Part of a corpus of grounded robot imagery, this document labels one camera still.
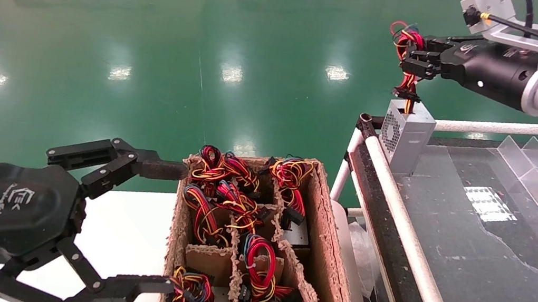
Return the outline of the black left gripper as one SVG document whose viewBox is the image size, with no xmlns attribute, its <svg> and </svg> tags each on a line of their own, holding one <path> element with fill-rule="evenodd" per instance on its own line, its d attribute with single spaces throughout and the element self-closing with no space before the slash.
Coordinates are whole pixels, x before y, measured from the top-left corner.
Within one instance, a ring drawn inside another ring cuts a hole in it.
<svg viewBox="0 0 538 302">
<path fill-rule="evenodd" d="M 74 244 L 85 218 L 85 198 L 77 180 L 62 167 L 18 167 L 0 163 L 0 298 L 9 302 L 135 302 L 142 294 L 167 295 L 167 276 L 100 277 Z M 19 275 L 58 257 L 85 284 L 59 298 L 18 281 Z"/>
</svg>

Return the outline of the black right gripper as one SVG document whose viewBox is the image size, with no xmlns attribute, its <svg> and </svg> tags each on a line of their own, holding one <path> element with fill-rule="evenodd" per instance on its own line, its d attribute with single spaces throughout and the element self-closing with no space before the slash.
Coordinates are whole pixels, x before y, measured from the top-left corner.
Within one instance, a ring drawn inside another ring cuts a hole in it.
<svg viewBox="0 0 538 302">
<path fill-rule="evenodd" d="M 538 53 L 487 40 L 421 36 L 400 68 L 421 79 L 441 77 L 502 105 L 522 110 L 522 97 L 538 66 Z"/>
</svg>

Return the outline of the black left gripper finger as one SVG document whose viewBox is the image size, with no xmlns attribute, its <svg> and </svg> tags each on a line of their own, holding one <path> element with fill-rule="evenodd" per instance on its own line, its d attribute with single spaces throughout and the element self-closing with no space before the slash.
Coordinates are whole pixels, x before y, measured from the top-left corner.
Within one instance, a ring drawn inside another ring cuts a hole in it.
<svg viewBox="0 0 538 302">
<path fill-rule="evenodd" d="M 121 138 L 63 145 L 47 150 L 47 163 L 66 171 L 96 167 L 83 176 L 81 189 L 89 199 L 96 199 L 129 179 L 179 181 L 188 176 L 188 166 L 179 161 L 165 161 L 155 150 L 136 149 Z"/>
</svg>

